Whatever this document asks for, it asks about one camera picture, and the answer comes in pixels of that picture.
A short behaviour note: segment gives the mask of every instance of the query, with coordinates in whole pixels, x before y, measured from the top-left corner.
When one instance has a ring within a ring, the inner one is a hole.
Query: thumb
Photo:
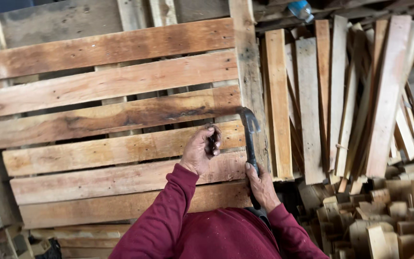
[[[252,164],[249,162],[245,163],[245,174],[247,174],[247,177],[248,179],[250,179],[251,182],[259,181],[255,167],[253,167]]]

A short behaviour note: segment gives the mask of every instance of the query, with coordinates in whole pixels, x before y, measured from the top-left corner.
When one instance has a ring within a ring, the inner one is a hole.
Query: hand
[[[258,164],[260,175],[250,163],[245,163],[245,173],[250,180],[250,188],[258,203],[264,208],[266,213],[270,213],[273,209],[281,204],[277,197],[276,191],[272,184],[271,174]]]
[[[213,150],[209,146],[209,138],[214,136]],[[191,137],[184,148],[180,165],[199,176],[208,172],[208,162],[220,154],[221,131],[211,124],[200,129]]]

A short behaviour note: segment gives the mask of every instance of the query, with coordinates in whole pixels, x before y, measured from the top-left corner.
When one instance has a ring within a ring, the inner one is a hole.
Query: red sweater
[[[187,213],[199,176],[179,164],[153,204],[124,234],[109,259],[328,257],[309,239],[284,204],[268,214],[269,228],[243,208]]]

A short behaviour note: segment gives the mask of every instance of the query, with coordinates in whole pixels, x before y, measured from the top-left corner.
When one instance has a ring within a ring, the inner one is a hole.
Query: person's left hand
[[[209,146],[209,138],[214,136],[213,150]],[[206,125],[198,130],[184,148],[180,165],[199,176],[208,172],[209,160],[220,154],[221,131],[215,125]]]

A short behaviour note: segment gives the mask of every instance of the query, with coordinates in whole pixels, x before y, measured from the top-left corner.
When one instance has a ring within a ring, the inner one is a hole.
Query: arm
[[[276,240],[289,258],[324,258],[328,259],[309,238],[306,231],[298,225],[295,218],[287,212],[279,201],[272,184],[271,175],[258,165],[260,175],[253,166],[246,163],[246,174],[250,187],[257,201],[266,210]]]
[[[208,138],[216,133],[214,149]],[[153,204],[124,234],[109,256],[123,258],[169,258],[178,240],[183,217],[190,207],[199,175],[208,171],[208,162],[219,154],[220,131],[217,127],[199,130],[186,145],[183,157],[167,174],[167,184]]]

